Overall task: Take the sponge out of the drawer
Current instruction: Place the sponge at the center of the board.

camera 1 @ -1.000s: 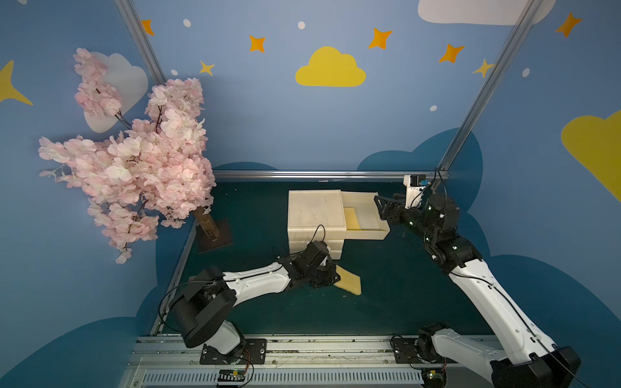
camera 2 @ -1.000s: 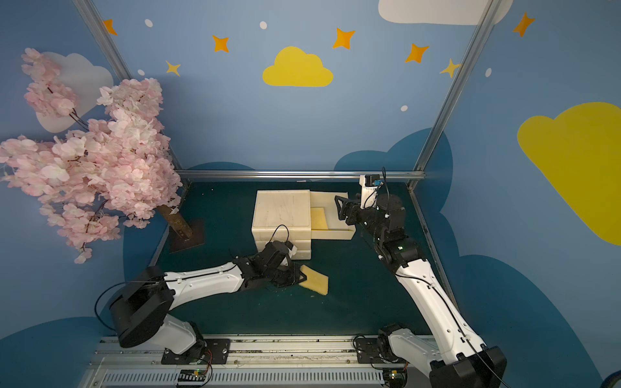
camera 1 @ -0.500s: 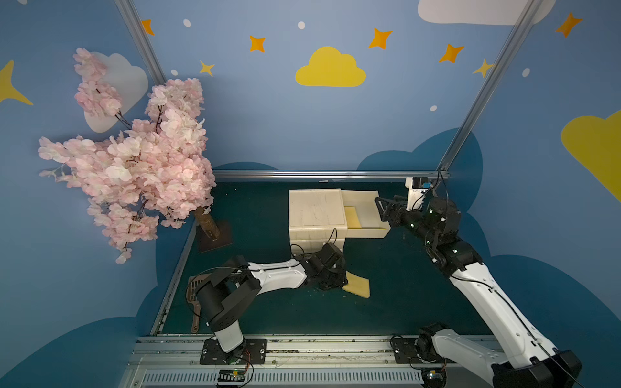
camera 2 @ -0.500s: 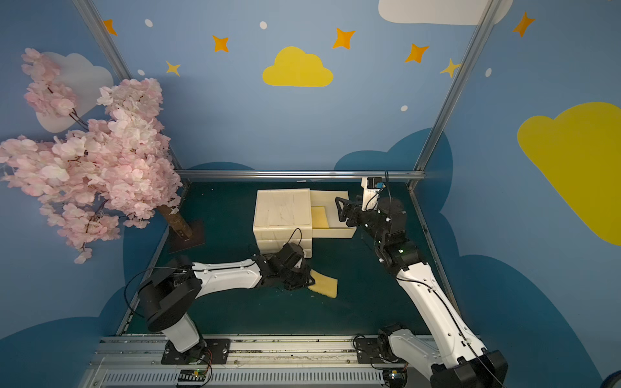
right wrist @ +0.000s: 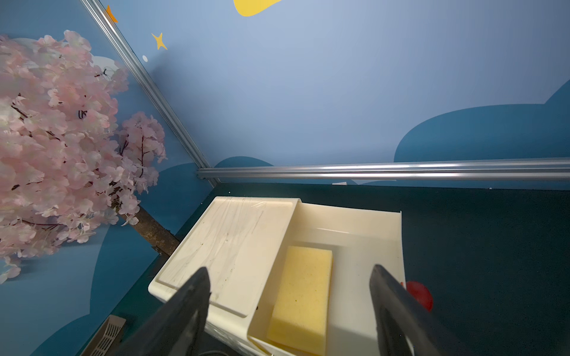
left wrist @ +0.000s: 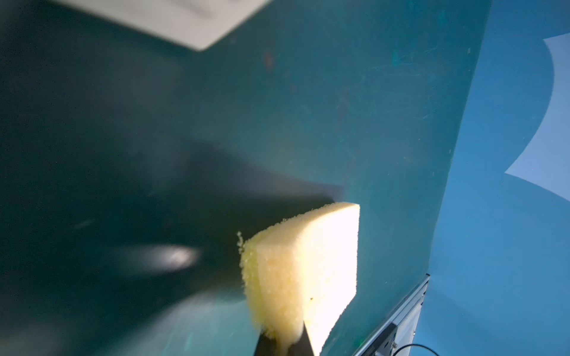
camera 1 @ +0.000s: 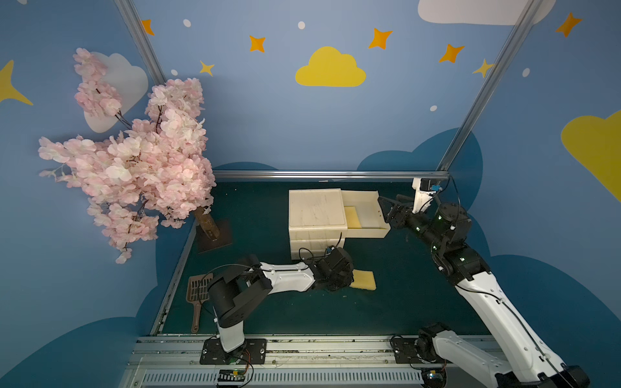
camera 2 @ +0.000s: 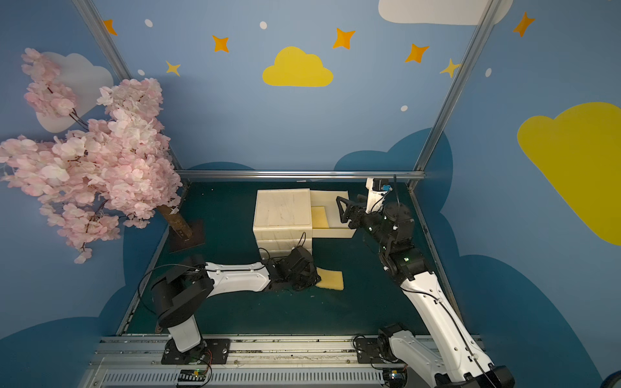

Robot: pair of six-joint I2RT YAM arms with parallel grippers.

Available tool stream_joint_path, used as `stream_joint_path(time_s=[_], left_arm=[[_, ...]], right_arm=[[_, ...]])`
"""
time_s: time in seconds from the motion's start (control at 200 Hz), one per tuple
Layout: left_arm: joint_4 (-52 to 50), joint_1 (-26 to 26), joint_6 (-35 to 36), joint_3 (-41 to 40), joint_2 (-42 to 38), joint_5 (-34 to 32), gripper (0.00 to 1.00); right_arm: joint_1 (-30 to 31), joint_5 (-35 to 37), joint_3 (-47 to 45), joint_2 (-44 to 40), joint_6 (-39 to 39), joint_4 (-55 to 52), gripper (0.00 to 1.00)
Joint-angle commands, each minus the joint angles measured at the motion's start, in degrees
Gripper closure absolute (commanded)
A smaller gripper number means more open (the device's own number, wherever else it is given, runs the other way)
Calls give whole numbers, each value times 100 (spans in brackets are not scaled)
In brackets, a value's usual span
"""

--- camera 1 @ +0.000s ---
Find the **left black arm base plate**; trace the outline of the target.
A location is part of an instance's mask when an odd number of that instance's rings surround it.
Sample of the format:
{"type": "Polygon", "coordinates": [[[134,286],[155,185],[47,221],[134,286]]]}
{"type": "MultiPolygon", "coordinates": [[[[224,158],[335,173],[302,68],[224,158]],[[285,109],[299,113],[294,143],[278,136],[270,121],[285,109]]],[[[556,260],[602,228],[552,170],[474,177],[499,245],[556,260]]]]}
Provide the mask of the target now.
{"type": "Polygon", "coordinates": [[[201,365],[229,365],[241,362],[250,365],[263,365],[266,353],[266,339],[246,339],[237,349],[225,352],[220,339],[212,336],[203,344],[199,363],[201,365]]]}

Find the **yellow sponge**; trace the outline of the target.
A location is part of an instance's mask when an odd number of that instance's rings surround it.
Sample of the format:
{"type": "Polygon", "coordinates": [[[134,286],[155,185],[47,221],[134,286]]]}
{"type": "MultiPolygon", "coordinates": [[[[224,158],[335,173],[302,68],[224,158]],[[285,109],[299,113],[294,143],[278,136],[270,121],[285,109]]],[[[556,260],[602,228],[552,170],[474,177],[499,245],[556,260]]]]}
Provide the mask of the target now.
{"type": "Polygon", "coordinates": [[[353,281],[349,285],[353,289],[375,291],[377,289],[375,275],[372,271],[353,270],[353,281]]]}
{"type": "Polygon", "coordinates": [[[347,222],[347,227],[349,229],[362,229],[362,223],[357,213],[357,209],[355,206],[345,206],[344,207],[345,218],[347,222]]]}

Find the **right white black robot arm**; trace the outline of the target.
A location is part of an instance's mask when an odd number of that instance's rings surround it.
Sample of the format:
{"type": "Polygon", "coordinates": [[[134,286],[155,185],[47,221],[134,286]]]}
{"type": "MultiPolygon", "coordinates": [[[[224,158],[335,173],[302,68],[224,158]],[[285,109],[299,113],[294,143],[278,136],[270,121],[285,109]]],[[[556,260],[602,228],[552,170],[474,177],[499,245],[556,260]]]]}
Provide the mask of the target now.
{"type": "Polygon", "coordinates": [[[448,361],[486,387],[588,387],[578,365],[567,365],[548,347],[506,296],[483,257],[466,243],[472,221],[455,203],[442,203],[432,217],[415,212],[413,200],[380,197],[386,223],[411,230],[430,248],[438,271],[468,302],[500,346],[501,361],[462,339],[445,324],[419,331],[417,358],[448,361]]]}

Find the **cream drawer cabinet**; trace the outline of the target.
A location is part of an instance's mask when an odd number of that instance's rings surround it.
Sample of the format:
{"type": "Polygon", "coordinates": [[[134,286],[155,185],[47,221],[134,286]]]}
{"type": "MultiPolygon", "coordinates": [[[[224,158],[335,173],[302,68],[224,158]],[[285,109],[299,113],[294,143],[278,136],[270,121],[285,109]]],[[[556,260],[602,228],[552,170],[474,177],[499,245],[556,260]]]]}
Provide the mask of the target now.
{"type": "Polygon", "coordinates": [[[289,190],[291,260],[323,255],[329,247],[344,247],[348,225],[340,189],[289,190]]]}

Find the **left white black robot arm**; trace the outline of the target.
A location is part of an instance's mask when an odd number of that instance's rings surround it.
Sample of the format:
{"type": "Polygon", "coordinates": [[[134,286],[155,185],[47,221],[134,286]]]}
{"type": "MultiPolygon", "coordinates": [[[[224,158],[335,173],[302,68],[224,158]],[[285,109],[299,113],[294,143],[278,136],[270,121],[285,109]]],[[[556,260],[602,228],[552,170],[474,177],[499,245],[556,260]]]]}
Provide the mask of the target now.
{"type": "Polygon", "coordinates": [[[354,262],[341,247],[327,254],[302,258],[295,264],[268,264],[255,255],[228,264],[226,271],[208,282],[223,352],[232,353],[245,342],[244,321],[271,294],[338,291],[354,282],[354,262]]]}

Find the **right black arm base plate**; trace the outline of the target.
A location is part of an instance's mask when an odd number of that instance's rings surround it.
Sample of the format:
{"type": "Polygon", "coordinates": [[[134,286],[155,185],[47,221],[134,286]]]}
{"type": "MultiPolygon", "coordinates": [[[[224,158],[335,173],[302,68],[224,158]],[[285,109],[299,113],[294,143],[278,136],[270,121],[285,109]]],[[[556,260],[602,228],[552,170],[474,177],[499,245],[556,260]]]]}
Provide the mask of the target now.
{"type": "Polygon", "coordinates": [[[393,336],[388,341],[397,364],[443,364],[446,359],[439,356],[430,338],[409,338],[393,336]]]}

